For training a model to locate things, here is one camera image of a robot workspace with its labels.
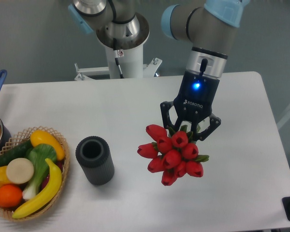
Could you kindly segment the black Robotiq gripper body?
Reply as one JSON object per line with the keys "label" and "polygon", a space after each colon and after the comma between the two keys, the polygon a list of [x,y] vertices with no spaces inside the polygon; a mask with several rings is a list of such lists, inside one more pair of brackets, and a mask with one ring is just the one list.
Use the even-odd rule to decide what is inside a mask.
{"label": "black Robotiq gripper body", "polygon": [[180,126],[182,121],[197,124],[209,117],[218,85],[217,78],[186,71],[178,95],[174,99],[178,116],[175,125]]}

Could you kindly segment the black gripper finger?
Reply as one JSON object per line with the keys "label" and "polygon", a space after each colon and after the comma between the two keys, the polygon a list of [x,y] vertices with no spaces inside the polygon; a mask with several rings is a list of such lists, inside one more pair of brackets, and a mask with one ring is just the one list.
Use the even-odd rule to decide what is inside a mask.
{"label": "black gripper finger", "polygon": [[181,115],[177,115],[175,124],[172,123],[170,118],[169,111],[173,106],[174,106],[173,101],[164,101],[160,104],[163,127],[165,129],[172,128],[174,131],[179,131],[179,128],[181,126]]}
{"label": "black gripper finger", "polygon": [[204,141],[212,132],[214,132],[221,125],[221,119],[214,114],[209,116],[209,126],[202,132],[195,135],[195,141]]}

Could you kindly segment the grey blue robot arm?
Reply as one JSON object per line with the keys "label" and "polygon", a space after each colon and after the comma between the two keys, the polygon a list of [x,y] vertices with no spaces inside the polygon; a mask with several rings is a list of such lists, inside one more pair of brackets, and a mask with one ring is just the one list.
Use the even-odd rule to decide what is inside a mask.
{"label": "grey blue robot arm", "polygon": [[[163,33],[192,43],[177,97],[160,104],[163,126],[169,132],[179,131],[184,121],[189,122],[188,135],[195,142],[220,126],[212,102],[247,4],[246,0],[194,0],[163,12]],[[143,45],[150,30],[147,20],[136,12],[134,1],[74,0],[68,10],[82,31],[96,33],[105,48],[112,79],[145,77]]]}

